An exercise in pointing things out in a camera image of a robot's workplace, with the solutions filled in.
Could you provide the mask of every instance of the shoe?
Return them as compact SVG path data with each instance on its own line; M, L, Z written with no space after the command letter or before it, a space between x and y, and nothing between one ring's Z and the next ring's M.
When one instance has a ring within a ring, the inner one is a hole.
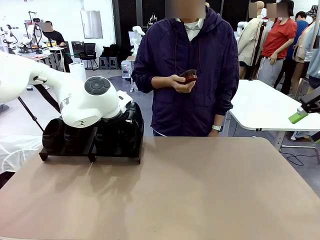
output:
M52 119L42 134L42 145L48 153L60 153L64 147L66 124L58 118Z
M95 148L98 153L114 155L118 146L119 128L118 124L106 124L99 126L95 133Z
M93 131L92 126L76 128L66 126L64 131L64 147L67 152L82 153Z
M127 109L128 117L121 123L119 131L119 146L123 154L134 151L142 135L143 117L138 104L133 102Z

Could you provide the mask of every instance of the wristwatch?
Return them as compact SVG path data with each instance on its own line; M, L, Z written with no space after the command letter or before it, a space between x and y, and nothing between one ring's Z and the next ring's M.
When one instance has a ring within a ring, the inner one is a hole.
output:
M213 130L217 130L219 133L221 133L222 130L224 129L224 126L216 126L216 125L213 125L213 126L212 126L212 129L213 129Z

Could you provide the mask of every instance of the gray pants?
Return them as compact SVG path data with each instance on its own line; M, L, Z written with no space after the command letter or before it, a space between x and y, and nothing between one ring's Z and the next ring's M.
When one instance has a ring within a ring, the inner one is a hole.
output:
M282 65L284 64L284 58L277 60L275 64L270 64L270 59L263 57L260 62L260 67L257 75L257 79L271 87L274 87L276 80L281 72Z

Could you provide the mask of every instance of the hand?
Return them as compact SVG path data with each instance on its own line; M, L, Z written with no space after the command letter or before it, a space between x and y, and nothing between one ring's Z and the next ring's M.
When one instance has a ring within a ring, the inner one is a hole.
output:
M192 88L195 86L196 81L192 81L188 84L181 84L186 81L184 77L178 75L172 75L169 77L171 86L178 92L178 93L190 93Z
M212 129L208 137L211 137L211 138L219 137L219 132L217 130Z
M271 57L270 57L270 64L273 65L276 63L277 61L277 58L278 58L278 53L277 52L274 52Z

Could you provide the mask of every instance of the green object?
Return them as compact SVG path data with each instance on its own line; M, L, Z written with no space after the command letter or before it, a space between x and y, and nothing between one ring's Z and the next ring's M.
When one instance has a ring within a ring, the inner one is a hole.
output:
M289 120L291 123L296 124L300 120L304 119L306 116L308 116L308 113L305 113L304 115L300 115L299 113L296 112L291 117L289 117Z

